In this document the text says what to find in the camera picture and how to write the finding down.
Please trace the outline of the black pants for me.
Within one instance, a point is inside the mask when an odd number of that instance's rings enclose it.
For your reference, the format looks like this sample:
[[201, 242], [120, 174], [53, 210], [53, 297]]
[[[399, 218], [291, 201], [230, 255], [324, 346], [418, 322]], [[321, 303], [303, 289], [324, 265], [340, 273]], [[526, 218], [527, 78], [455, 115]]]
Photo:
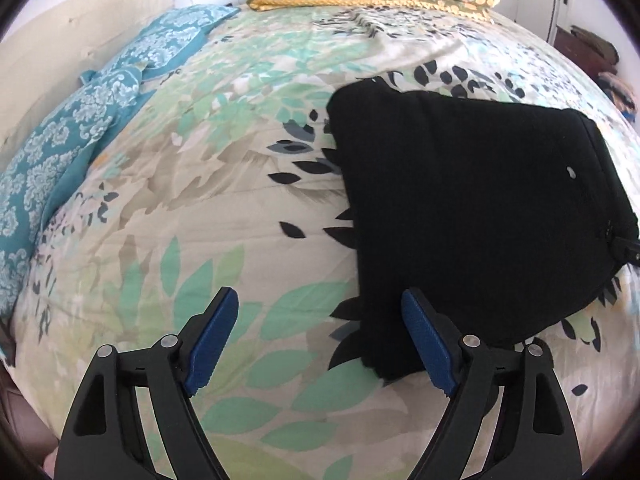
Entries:
[[639, 261], [637, 217], [578, 110], [373, 79], [337, 90], [326, 110], [354, 222], [361, 357], [378, 377], [422, 367], [401, 314], [409, 288], [460, 332], [506, 348]]

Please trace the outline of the teal damask pillow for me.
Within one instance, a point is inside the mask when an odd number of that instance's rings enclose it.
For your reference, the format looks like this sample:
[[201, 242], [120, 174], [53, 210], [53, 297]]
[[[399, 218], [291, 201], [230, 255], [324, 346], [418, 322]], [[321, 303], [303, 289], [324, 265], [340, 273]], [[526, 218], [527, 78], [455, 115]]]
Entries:
[[82, 86], [43, 119], [1, 174], [1, 318], [11, 317], [38, 236], [88, 167], [140, 110], [144, 64]]
[[206, 45], [208, 34], [240, 12], [236, 6], [194, 4], [170, 9], [146, 25], [100, 70], [86, 70], [83, 84], [126, 66], [141, 66], [142, 80], [164, 76]]

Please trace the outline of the floral leaf print bedspread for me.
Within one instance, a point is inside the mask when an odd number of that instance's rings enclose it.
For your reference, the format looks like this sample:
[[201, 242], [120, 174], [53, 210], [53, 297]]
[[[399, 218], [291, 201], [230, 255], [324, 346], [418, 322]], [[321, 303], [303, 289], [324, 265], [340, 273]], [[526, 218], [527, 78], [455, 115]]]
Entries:
[[506, 18], [427, 10], [243, 10], [165, 79], [49, 223], [12, 318], [11, 376], [60, 434], [101, 344], [178, 330], [222, 286], [238, 322], [194, 408], [235, 479], [403, 479], [447, 400], [388, 384], [346, 351], [357, 291], [326, 103], [381, 77], [401, 90], [574, 108], [631, 200], [639, 137], [569, 60]]

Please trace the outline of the cream padded headboard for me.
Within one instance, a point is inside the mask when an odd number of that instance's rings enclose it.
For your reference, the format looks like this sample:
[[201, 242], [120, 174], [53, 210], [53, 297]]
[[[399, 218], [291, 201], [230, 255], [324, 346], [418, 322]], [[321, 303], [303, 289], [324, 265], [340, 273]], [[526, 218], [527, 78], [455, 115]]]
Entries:
[[66, 0], [1, 43], [1, 166], [40, 122], [174, 0]]

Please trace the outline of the dark wooden dresser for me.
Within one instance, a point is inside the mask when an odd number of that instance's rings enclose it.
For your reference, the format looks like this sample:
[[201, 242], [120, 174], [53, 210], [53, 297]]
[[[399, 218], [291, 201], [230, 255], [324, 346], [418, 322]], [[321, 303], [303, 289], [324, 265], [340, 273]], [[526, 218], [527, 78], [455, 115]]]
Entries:
[[553, 45], [593, 80], [600, 73], [617, 74], [620, 56], [616, 47], [590, 30], [575, 25], [570, 30], [558, 27]]

